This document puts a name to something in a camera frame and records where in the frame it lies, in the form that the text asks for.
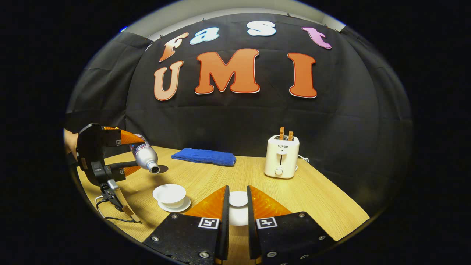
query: white toaster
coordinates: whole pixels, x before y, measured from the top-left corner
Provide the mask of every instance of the white toaster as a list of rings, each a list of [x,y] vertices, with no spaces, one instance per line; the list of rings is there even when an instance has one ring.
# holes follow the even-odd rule
[[[265,175],[275,178],[289,179],[294,176],[299,153],[299,140],[293,136],[288,140],[284,136],[273,135],[267,144],[267,160],[265,161]]]

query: orange letter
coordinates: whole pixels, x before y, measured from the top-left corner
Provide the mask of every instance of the orange letter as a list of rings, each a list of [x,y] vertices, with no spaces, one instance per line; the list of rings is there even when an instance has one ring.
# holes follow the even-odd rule
[[[288,53],[288,58],[293,61],[294,66],[294,84],[290,87],[290,93],[296,97],[315,98],[317,91],[312,86],[312,65],[316,60],[296,52]]]
[[[211,76],[219,91],[223,92],[233,74],[235,74],[234,83],[230,87],[232,92],[257,93],[260,90],[260,86],[255,82],[255,57],[258,54],[258,50],[240,49],[227,64],[215,51],[198,55],[196,59],[201,63],[200,84],[195,88],[195,93],[213,92],[214,87],[210,84]]]
[[[154,96],[156,99],[163,101],[168,100],[175,95],[177,92],[178,86],[178,75],[180,71],[180,66],[183,65],[183,61],[178,61],[170,65],[170,70],[172,71],[172,76],[170,79],[170,88],[167,90],[163,90],[162,83],[163,83],[163,74],[167,71],[167,67],[160,68],[154,73],[155,76],[155,83],[154,83]]]
[[[181,34],[180,36],[176,37],[175,39],[168,41],[165,44],[165,50],[163,51],[163,55],[160,58],[159,62],[163,62],[165,59],[172,56],[175,53],[173,48],[178,48],[181,44],[181,39],[186,38],[186,37],[188,37],[188,32],[185,32]]]

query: wooden table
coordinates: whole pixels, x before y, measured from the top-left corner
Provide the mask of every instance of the wooden table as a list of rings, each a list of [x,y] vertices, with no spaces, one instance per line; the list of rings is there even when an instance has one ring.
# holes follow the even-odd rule
[[[240,157],[233,167],[193,163],[172,159],[179,150],[153,147],[159,156],[159,165],[169,168],[162,174],[151,174],[139,169],[118,182],[124,197],[142,224],[110,220],[131,237],[143,242],[149,234],[167,217],[152,196],[152,191],[163,184],[183,186],[191,199],[191,206],[229,185],[230,191],[246,191],[251,185],[266,193],[291,212],[305,211],[334,239],[340,240],[363,222],[368,214],[345,192],[335,186],[319,171],[303,159],[298,159],[298,170],[291,179],[267,177],[264,173],[264,157]],[[133,161],[131,152],[105,159],[106,164]],[[85,173],[77,168],[85,193],[93,205],[100,196],[100,189],[92,185]],[[100,210],[105,216],[129,219],[118,212],[111,203],[103,203]],[[248,227],[229,227],[229,254],[225,265],[249,264]]]

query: white wall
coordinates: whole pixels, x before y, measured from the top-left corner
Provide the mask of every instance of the white wall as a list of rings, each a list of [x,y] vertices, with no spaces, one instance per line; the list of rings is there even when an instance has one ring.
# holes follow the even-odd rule
[[[156,40],[184,26],[205,19],[238,13],[290,13],[330,28],[341,30],[345,25],[325,13],[294,0],[181,0],[156,10],[130,25],[126,31]]]

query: human hand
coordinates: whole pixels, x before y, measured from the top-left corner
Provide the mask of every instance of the human hand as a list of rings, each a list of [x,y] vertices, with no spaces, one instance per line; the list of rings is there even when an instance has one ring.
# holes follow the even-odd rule
[[[68,154],[72,152],[73,157],[77,160],[77,150],[75,147],[77,146],[77,138],[79,137],[78,133],[72,133],[66,129],[64,129],[64,146],[65,146],[65,153]]]

